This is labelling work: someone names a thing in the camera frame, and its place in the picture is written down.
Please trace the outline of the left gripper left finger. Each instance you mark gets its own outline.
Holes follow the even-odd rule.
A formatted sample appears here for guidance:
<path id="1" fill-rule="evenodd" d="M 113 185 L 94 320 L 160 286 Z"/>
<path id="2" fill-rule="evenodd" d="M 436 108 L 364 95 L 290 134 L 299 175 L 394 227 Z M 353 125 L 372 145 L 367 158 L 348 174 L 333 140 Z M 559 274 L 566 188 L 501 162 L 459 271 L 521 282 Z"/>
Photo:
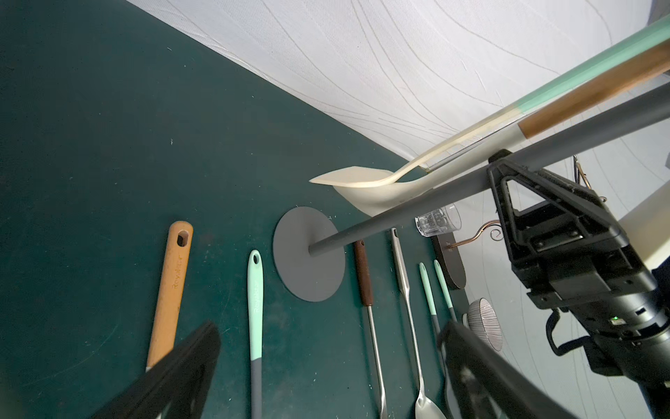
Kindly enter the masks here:
<path id="1" fill-rule="evenodd" d="M 202 323 L 92 417 L 200 418 L 220 349 L 216 325 L 211 321 Z"/>

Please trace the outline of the cream spatula mint handle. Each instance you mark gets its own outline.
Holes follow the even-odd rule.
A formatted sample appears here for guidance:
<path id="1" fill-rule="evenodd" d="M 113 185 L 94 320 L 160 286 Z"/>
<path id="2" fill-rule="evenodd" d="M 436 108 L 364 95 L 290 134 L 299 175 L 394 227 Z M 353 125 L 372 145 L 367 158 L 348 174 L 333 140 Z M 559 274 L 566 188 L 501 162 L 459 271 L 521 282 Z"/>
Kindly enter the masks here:
<path id="1" fill-rule="evenodd" d="M 316 176 L 310 182 L 347 188 L 373 188 L 395 183 L 414 168 L 438 157 L 453 146 L 512 122 L 668 39 L 669 17 L 666 16 L 526 94 L 506 108 L 433 146 L 394 172 L 351 166 Z"/>

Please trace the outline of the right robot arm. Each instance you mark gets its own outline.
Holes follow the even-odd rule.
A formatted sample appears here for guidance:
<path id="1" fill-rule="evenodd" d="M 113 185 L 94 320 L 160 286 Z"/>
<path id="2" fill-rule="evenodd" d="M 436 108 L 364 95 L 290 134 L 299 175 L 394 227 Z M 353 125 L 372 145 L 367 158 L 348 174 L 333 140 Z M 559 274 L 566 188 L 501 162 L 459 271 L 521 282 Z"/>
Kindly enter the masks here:
<path id="1" fill-rule="evenodd" d="M 487 177 L 511 268 L 529 298 L 551 315 L 572 314 L 586 335 L 552 344 L 582 348 L 591 370 L 640 385 L 653 417 L 669 415 L 669 289 L 633 249 L 600 197 L 546 169 L 531 171 L 503 150 Z"/>

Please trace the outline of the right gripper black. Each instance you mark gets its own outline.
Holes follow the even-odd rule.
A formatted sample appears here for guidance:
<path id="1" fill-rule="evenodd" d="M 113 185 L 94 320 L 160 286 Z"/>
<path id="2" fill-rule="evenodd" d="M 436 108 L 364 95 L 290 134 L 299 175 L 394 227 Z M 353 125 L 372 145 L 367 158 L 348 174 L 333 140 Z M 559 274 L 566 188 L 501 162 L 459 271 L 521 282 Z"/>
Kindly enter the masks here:
<path id="1" fill-rule="evenodd" d="M 658 288 L 591 190 L 546 169 L 531 171 L 507 150 L 490 158 L 487 176 L 512 270 L 536 307 L 574 307 Z M 510 182 L 544 202 L 513 209 Z"/>

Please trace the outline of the grey spatula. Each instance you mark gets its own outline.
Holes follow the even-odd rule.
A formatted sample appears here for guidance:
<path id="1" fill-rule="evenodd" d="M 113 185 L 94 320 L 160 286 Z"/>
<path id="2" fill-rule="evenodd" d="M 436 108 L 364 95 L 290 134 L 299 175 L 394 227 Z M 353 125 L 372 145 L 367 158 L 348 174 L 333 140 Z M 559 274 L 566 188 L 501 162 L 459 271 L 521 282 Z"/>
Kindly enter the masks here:
<path id="1" fill-rule="evenodd" d="M 251 418 L 262 417 L 263 261 L 258 250 L 249 256 L 247 300 L 251 359 Z"/>

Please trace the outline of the grey spatula mint handle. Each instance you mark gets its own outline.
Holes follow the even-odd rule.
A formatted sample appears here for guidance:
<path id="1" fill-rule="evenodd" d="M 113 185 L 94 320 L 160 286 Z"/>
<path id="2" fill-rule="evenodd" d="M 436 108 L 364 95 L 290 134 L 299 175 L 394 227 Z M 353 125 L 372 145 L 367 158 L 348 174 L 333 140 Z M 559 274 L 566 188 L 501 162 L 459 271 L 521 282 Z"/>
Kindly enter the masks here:
<path id="1" fill-rule="evenodd" d="M 448 289 L 448 285 L 447 285 L 447 282 L 446 282 L 446 279 L 445 279 L 445 276 L 444 276 L 444 272 L 441 268 L 441 264 L 439 263 L 439 261 L 437 259 L 434 260 L 434 270 L 435 270 L 437 279 L 438 279 L 439 284 L 440 284 L 442 296 L 445 299 L 445 304 L 448 307 L 448 311 L 450 313 L 450 318 L 452 319 L 452 321 L 458 321 L 458 316 L 455 312 L 455 307 L 453 305 L 453 301 L 452 301 L 452 298 L 451 298 L 451 295 L 450 295 L 450 291 Z"/>
<path id="2" fill-rule="evenodd" d="M 443 347 L 439 345 L 439 336 L 441 333 L 441 328 L 439 324 L 439 319 L 436 313 L 436 306 L 434 305 L 434 297 L 432 294 L 432 288 L 429 281 L 429 276 L 427 275 L 427 268 L 424 263 L 419 263 L 419 272 L 420 278 L 422 279 L 422 286 L 427 300 L 427 306 L 429 307 L 429 313 L 431 317 L 431 322 L 434 330 L 434 339 L 437 347 L 437 353 L 440 359 L 441 368 L 443 373 L 447 372 L 447 367 L 445 364 L 445 354 L 443 352 Z"/>

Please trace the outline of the steel turner wood handle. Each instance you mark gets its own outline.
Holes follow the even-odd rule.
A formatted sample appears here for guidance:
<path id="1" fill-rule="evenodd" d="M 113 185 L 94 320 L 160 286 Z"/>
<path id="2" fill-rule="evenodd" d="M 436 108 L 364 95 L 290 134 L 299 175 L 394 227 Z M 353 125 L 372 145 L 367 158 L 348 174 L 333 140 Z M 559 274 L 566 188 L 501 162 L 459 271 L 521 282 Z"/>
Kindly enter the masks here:
<path id="1" fill-rule="evenodd" d="M 368 259 L 366 255 L 366 246 L 363 240 L 356 241 L 353 244 L 354 260 L 359 284 L 359 296 L 361 303 L 366 307 L 368 322 L 371 330 L 371 339 L 373 342 L 373 356 L 377 380 L 380 388 L 380 418 L 388 418 L 387 410 L 387 392 L 383 377 L 383 371 L 380 361 L 379 344 L 376 335 L 375 322 L 373 317 L 373 288 L 369 271 Z"/>

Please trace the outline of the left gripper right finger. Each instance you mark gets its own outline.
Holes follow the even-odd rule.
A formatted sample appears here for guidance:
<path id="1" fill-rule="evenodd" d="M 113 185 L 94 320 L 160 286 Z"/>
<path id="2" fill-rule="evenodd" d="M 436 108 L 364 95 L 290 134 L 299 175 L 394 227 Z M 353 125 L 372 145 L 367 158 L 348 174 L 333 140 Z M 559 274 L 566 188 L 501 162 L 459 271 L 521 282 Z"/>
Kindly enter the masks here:
<path id="1" fill-rule="evenodd" d="M 446 351 L 447 377 L 456 418 L 572 418 L 465 326 L 450 321 L 438 346 Z"/>

